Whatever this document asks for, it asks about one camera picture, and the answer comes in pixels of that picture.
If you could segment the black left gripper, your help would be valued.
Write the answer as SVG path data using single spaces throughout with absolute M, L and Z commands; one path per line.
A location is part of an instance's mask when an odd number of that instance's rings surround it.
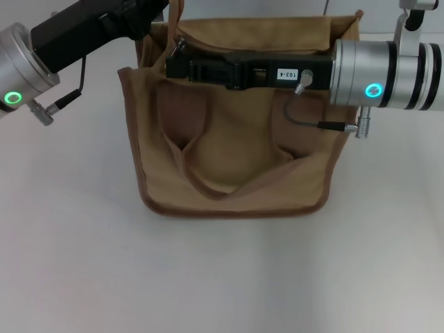
M 33 51 L 56 74 L 77 60 L 120 37 L 130 36 L 127 18 L 133 18 L 133 39 L 143 39 L 169 5 L 169 0 L 77 1 L 31 29 Z M 169 78 L 250 78 L 247 62 L 224 57 L 171 55 Z

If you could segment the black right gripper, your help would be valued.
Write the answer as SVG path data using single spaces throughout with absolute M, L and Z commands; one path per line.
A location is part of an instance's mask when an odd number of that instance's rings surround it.
M 289 58 L 265 58 L 245 63 L 243 79 L 230 72 L 198 72 L 194 74 L 167 74 L 167 78 L 184 78 L 193 83 L 222 85 L 229 90 L 246 90 L 256 87 L 295 89 L 303 71 L 312 73 L 312 90 L 329 90 L 333 60 L 330 56 L 292 56 Z

